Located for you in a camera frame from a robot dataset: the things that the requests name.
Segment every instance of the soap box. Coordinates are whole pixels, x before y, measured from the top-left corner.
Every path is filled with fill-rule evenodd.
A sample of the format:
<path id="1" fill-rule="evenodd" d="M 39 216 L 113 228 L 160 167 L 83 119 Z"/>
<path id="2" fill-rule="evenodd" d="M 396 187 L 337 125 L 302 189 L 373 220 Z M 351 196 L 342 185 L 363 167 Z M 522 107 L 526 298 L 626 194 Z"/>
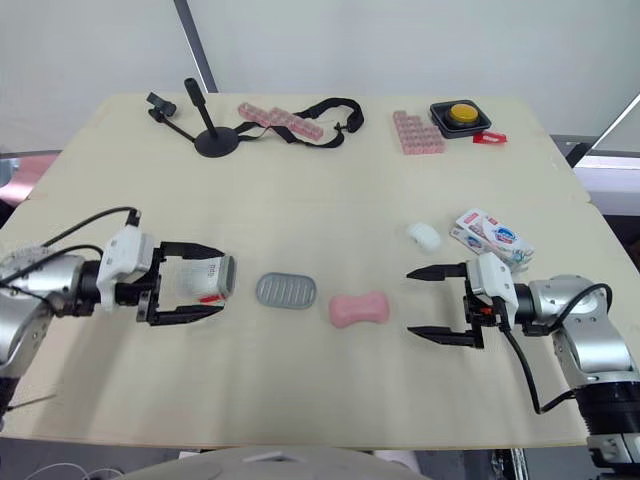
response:
<path id="1" fill-rule="evenodd" d="M 450 233 L 478 255 L 495 253 L 512 272 L 526 270 L 535 251 L 513 229 L 478 208 L 458 218 Z"/>

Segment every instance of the wooden table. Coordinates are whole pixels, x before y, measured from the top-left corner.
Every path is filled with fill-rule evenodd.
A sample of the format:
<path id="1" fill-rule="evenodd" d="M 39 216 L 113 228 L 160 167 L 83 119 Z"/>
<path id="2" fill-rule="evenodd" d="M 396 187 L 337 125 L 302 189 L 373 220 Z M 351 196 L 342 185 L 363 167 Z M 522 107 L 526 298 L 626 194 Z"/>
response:
<path id="1" fill-rule="evenodd" d="M 182 128 L 203 129 L 185 95 L 163 97 L 178 105 L 174 120 Z M 235 126 L 243 101 L 296 111 L 318 100 L 212 95 L 208 106 L 216 123 Z M 138 324 L 130 308 L 56 320 L 16 401 L 54 396 L 8 414 L 3 434 L 182 447 L 583 443 L 586 429 L 572 402 L 533 413 L 520 366 L 497 329 L 486 329 L 484 350 L 439 346 L 406 331 L 464 328 L 461 281 L 427 284 L 404 275 L 472 258 L 447 232 L 457 216 L 480 207 L 536 247 L 520 281 L 576 273 L 609 283 L 613 322 L 640 358 L 640 278 L 564 158 L 515 99 L 474 99 L 493 129 L 508 135 L 506 145 L 466 138 L 424 156 L 401 153 L 391 114 L 425 114 L 441 99 L 357 100 L 365 124 L 336 150 L 267 134 L 220 159 L 200 157 L 154 122 L 145 95 L 107 100 L 0 232 L 3 249 L 42 241 L 101 209 L 133 205 L 156 242 L 198 242 L 236 256 L 236 292 L 224 312 L 187 326 Z M 344 114 L 320 120 L 330 130 Z M 104 244 L 123 220 L 101 220 L 66 245 Z M 416 221 L 441 233 L 436 253 L 422 253 L 405 235 Z M 313 277 L 315 304 L 304 311 L 260 305 L 256 282 L 270 271 Z M 163 285 L 170 294 L 171 281 Z M 330 325 L 333 295 L 374 289 L 389 296 L 387 324 Z M 566 389 L 551 340 L 521 340 L 548 401 Z"/>

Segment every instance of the blue logo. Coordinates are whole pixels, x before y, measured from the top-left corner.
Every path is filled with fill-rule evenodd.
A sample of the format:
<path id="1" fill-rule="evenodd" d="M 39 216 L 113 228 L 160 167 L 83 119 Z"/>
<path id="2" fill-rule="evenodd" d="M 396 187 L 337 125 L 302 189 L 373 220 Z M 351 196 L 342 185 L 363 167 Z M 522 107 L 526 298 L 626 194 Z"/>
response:
<path id="1" fill-rule="evenodd" d="M 472 248 L 481 248 L 482 244 L 475 237 L 467 237 L 467 243 Z"/>
<path id="2" fill-rule="evenodd" d="M 516 235 L 508 228 L 501 227 L 496 230 L 496 239 L 499 242 L 511 244 L 515 241 Z"/>

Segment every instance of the pink silicone tray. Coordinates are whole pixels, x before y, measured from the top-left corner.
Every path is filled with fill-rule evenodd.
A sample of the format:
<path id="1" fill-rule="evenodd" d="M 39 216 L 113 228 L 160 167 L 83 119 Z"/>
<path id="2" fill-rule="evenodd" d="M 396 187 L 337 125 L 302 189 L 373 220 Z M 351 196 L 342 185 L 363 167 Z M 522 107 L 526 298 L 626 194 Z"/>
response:
<path id="1" fill-rule="evenodd" d="M 287 127 L 292 132 L 312 140 L 320 140 L 324 135 L 324 130 L 321 127 L 278 107 L 266 112 L 245 102 L 238 107 L 238 113 L 242 118 L 259 123 L 265 128 L 272 125 Z"/>
<path id="2" fill-rule="evenodd" d="M 404 110 L 393 113 L 393 122 L 405 155 L 444 152 L 444 138 L 438 127 L 427 126 L 419 116 L 407 115 Z"/>

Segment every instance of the yellow button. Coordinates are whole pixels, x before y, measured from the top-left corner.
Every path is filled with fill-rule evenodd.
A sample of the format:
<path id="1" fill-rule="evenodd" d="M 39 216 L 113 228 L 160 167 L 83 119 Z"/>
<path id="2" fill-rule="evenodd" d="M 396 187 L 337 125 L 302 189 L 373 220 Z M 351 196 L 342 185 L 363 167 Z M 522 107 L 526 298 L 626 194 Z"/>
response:
<path id="1" fill-rule="evenodd" d="M 478 110 L 466 103 L 456 103 L 450 110 L 451 118 L 460 123 L 475 122 L 478 118 Z"/>

